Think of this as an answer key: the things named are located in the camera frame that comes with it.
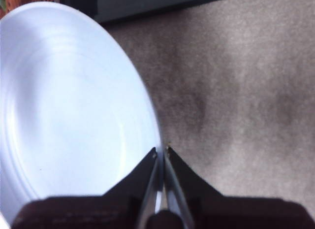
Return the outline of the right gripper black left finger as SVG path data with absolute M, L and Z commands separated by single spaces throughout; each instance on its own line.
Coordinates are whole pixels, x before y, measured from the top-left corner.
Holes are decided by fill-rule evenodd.
M 30 202 L 13 229 L 138 229 L 155 212 L 159 159 L 152 148 L 140 163 L 101 196 L 59 196 Z

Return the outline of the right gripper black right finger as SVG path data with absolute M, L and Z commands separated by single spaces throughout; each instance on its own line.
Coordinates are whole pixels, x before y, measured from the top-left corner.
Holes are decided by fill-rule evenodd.
M 301 204 L 281 198 L 226 196 L 197 175 L 171 148 L 164 151 L 168 208 L 187 229 L 313 229 Z

